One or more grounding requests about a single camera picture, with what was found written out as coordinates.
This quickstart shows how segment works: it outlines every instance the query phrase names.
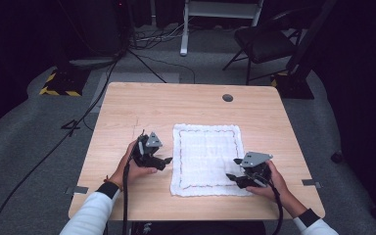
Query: hand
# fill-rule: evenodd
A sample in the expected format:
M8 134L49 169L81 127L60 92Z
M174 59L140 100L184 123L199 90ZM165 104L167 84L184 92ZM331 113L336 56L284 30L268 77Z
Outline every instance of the hand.
M307 210L307 208L291 193L291 191L289 191L285 179L277 170L273 162L267 161L266 163L271 171L271 180L273 181L273 185L280 194L280 201L282 202L283 208L285 208L293 218L301 215ZM264 196L272 202L276 202L273 190L270 187L247 187L246 190L256 195Z
M117 166L117 169L114 174L109 178L109 181L114 182L120 186L123 186L123 171L126 166L127 160L129 159L130 153L132 152L133 146L135 145L136 140L131 142L127 147L126 153L121 158L120 163ZM136 180L136 178L158 172L154 167L139 167L134 160L130 161L129 174L127 176L127 184Z

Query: person's arm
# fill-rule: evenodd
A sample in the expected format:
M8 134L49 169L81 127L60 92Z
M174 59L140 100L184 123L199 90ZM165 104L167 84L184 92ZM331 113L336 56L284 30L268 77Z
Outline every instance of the person's arm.
M60 234L103 234L119 192L122 191L123 170L135 142L129 144L126 154L121 158L114 174L92 193L78 212L70 219ZM156 173L153 167L138 167L134 160L130 161L128 183L137 177Z
M307 209L288 189L285 179L279 173L272 161L266 162L271 170L271 180L280 194L283 208L292 216L293 221L304 235L329 235L338 234L325 221L317 216L311 209ZM275 201L274 193L270 187L247 187L247 191L264 196L272 202Z

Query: folded towel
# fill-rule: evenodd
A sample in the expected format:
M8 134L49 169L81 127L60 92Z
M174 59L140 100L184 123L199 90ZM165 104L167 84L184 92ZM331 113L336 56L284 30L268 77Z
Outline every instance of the folded towel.
M237 125L176 124L170 192L184 197L252 195L225 175L242 175L243 170L233 160L243 158Z

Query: chair leg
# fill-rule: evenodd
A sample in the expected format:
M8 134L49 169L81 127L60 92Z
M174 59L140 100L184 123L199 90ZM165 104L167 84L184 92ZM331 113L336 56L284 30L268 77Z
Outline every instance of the chair leg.
M247 80L246 80L246 85L249 85L249 80L250 80L250 70L252 69L252 60L248 60L247 62Z
M233 59L231 59L231 61L230 61L230 62L229 62L224 68L222 68L222 70L225 71L225 69L227 69L228 66L230 66L231 63L233 63L233 62L237 59L237 57L240 56L240 54L241 54L242 52L243 52L243 50L240 50L239 52L237 52L237 54L233 57Z

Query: stand base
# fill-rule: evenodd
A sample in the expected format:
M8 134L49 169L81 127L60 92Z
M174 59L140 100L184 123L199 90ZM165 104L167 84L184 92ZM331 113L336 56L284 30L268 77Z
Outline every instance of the stand base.
M82 96L90 70L72 70L69 72L53 70L40 95Z
M276 87L280 97L285 99L313 100L314 96L310 91L306 80L293 79L286 73L272 75L271 85Z

